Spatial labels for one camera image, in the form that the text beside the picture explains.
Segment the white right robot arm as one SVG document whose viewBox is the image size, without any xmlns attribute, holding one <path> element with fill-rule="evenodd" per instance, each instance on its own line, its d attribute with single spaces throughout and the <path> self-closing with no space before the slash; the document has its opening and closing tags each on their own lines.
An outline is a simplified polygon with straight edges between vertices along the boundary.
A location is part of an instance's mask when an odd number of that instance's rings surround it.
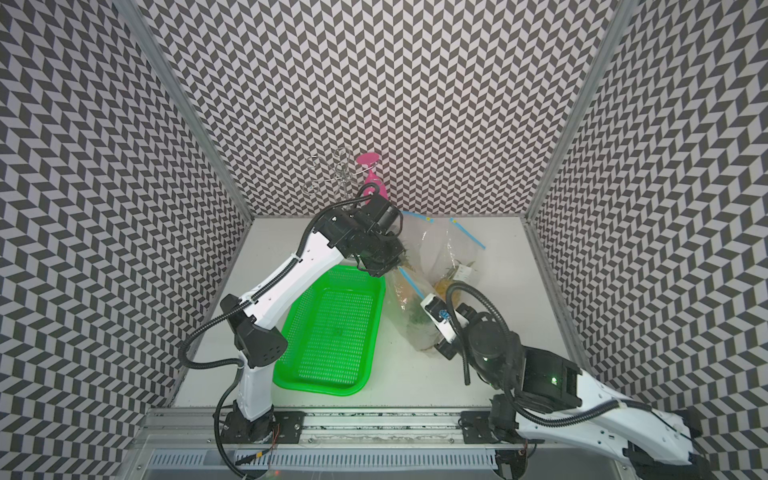
<svg viewBox="0 0 768 480">
<path fill-rule="evenodd" d="M 696 412 L 655 409 L 621 394 L 574 362 L 522 345 L 493 306 L 478 311 L 432 296 L 422 308 L 442 339 L 438 351 L 462 358 L 465 377 L 496 390 L 484 433 L 498 442 L 556 442 L 629 465 L 640 479 L 709 479 L 697 452 Z"/>
</svg>

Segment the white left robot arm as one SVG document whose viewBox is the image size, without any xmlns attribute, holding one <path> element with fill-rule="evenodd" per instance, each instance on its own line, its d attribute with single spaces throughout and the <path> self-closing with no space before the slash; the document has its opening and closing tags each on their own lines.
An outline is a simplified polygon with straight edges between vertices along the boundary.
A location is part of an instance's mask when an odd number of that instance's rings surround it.
<svg viewBox="0 0 768 480">
<path fill-rule="evenodd" d="M 188 334 L 178 357 L 191 370 L 233 366 L 238 397 L 232 413 L 214 415 L 215 438 L 221 443 L 261 443 L 273 436 L 277 422 L 271 398 L 274 365 L 288 341 L 277 328 L 289 307 L 323 274 L 346 259 L 378 278 L 400 263 L 404 246 L 393 226 L 403 213 L 378 194 L 344 200 L 323 208 L 309 222 L 297 250 L 265 280 L 240 296 L 227 296 L 222 313 Z M 189 358 L 194 340 L 225 321 L 237 356 L 209 362 Z"/>
</svg>

